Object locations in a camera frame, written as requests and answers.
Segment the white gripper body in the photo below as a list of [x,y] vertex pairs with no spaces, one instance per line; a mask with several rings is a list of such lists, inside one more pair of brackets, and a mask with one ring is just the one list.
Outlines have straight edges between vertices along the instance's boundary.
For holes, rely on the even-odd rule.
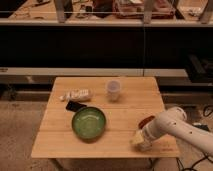
[[152,142],[155,140],[155,138],[150,135],[145,129],[142,129],[140,131],[142,140],[140,142],[140,148],[141,149],[150,149],[152,147]]

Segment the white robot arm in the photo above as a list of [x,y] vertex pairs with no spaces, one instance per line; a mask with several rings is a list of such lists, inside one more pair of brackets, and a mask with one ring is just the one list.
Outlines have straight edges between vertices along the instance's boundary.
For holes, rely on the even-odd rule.
[[213,157],[213,133],[196,128],[186,122],[187,114],[180,107],[160,112],[140,130],[140,145],[148,146],[168,134],[177,137]]

